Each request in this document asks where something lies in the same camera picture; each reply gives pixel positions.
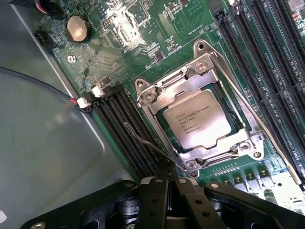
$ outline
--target capacitor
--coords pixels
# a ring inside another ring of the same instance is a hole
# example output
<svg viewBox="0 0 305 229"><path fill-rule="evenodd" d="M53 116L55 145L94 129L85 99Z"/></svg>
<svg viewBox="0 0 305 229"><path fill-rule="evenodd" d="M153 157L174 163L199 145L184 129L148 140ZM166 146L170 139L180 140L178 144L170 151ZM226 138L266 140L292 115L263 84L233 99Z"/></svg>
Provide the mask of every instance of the capacitor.
<svg viewBox="0 0 305 229"><path fill-rule="evenodd" d="M273 204L276 204L277 205L277 201L275 199L275 195L273 193L273 191L271 189L266 189L264 191L264 196L265 196L265 199L267 201L269 201L270 203L273 203Z"/></svg>

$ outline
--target white connector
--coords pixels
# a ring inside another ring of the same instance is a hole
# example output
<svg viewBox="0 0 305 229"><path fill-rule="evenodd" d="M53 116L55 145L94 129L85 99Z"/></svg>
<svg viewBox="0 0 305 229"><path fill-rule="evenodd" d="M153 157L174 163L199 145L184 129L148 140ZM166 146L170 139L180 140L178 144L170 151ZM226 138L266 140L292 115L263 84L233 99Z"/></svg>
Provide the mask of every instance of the white connector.
<svg viewBox="0 0 305 229"><path fill-rule="evenodd" d="M83 109L86 108L87 106L90 106L91 103L89 103L85 98L81 97L77 100L78 106Z"/></svg>
<svg viewBox="0 0 305 229"><path fill-rule="evenodd" d="M97 83L96 86L94 88L92 88L91 90L96 98L100 98L103 95L105 95L100 83Z"/></svg>

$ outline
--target cable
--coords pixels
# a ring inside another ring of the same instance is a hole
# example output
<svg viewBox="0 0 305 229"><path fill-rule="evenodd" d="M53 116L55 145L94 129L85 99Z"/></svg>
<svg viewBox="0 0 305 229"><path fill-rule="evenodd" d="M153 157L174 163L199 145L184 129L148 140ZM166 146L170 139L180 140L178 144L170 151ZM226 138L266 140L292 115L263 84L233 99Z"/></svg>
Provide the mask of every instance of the cable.
<svg viewBox="0 0 305 229"><path fill-rule="evenodd" d="M0 66L0 73L11 75L11 76L15 76L17 78L20 78L20 79L29 81L31 83L40 85L41 87L44 87L44 88L48 89L49 91L59 95L60 97L66 99L66 100L69 100L70 102L74 103L75 105L77 104L76 99L70 97L69 95L67 95L64 92L58 90L57 88L53 87L52 85L47 84L47 83L45 83L45 82L43 82L41 80L38 80L38 79L36 79L36 78L34 78L32 76L29 76L29 75L26 75L26 74L23 74L23 73L19 73L17 71L14 71L14 70L11 70L11 69L7 69L7 68L1 67L1 66Z"/></svg>
<svg viewBox="0 0 305 229"><path fill-rule="evenodd" d="M165 157L167 160L172 161L176 164L177 167L179 167L180 169L182 169L183 171L185 171L185 168L183 168L181 165L177 164L177 162L175 162L173 159L171 159L169 156L167 156L164 152L162 152L160 149L158 149L155 145L153 145L151 142L146 141L144 139L142 139L140 136L138 136L135 132L135 130L132 128L132 126L127 123L124 122L124 126L127 128L127 130L132 134L132 136L134 136L139 142L141 142L142 144L148 145L149 147L151 147L152 149L154 149L156 152L158 152L159 154L161 154L163 157Z"/></svg>

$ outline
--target green circuit board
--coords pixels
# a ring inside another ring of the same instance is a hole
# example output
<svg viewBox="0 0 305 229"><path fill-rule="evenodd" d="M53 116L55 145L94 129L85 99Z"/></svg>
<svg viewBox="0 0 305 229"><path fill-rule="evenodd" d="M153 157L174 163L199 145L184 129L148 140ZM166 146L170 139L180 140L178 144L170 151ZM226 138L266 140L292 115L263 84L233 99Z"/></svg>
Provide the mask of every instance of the green circuit board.
<svg viewBox="0 0 305 229"><path fill-rule="evenodd" d="M222 4L225 12L229 13L228 2L223 1ZM135 102L137 95L134 83L138 77L151 83L162 78L165 74L192 60L194 42L204 39L226 58L245 96L248 97L251 105L257 108L246 81L220 36L208 0L60 0L59 5L67 18L72 15L81 15L92 28L88 42L76 43L70 41L66 35L66 20L57 21L45 16L38 25L40 30L48 32L56 44L52 53L80 95L89 92L92 86L103 78L110 77L110 85L121 83ZM279 42L289 50L271 10L267 11L267 14L272 18L271 23L274 25ZM256 24L251 19L249 22L258 32ZM305 40L303 36L305 26L300 26L305 24L305 20L299 19L297 23L302 39ZM235 27L233 32L237 37L235 42L238 42L242 49L247 50L246 44ZM264 39L259 39L259 42L265 55L270 59L270 65L275 68L276 64L272 61ZM74 63L68 61L71 55L75 57ZM259 71L254 63L250 68L259 77ZM304 78L300 77L300 81L305 90ZM294 102L291 100L289 105L293 107ZM305 133L302 114L295 112L293 115L300 131ZM93 113L93 117L111 141L107 128L98 116ZM289 134L286 136L288 140L292 139ZM115 143L112 142L112 144L118 156L129 167ZM264 144L264 153L264 159L259 162L244 156L202 169L197 182L203 186L211 181L223 182L236 177L246 179L247 174L258 176L260 171L267 169L275 181L273 191L279 195L278 193L282 192L280 190L282 185L277 184L282 184L283 181L277 182L278 180L285 180L288 186L294 184L283 161L267 139ZM303 199L298 189L298 186L295 186L292 195ZM256 192L258 196L263 195L263 190ZM293 200L287 200L287 196L283 198L282 204L294 209Z"/></svg>

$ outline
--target chip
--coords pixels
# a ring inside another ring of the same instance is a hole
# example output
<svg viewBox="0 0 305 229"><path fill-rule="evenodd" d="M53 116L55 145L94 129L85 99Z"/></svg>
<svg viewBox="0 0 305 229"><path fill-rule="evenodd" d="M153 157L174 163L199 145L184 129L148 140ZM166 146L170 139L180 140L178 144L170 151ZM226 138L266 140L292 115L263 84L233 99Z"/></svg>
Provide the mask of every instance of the chip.
<svg viewBox="0 0 305 229"><path fill-rule="evenodd" d="M191 94L169 106L163 115L185 149L212 147L218 138L231 132L225 113L210 90Z"/></svg>

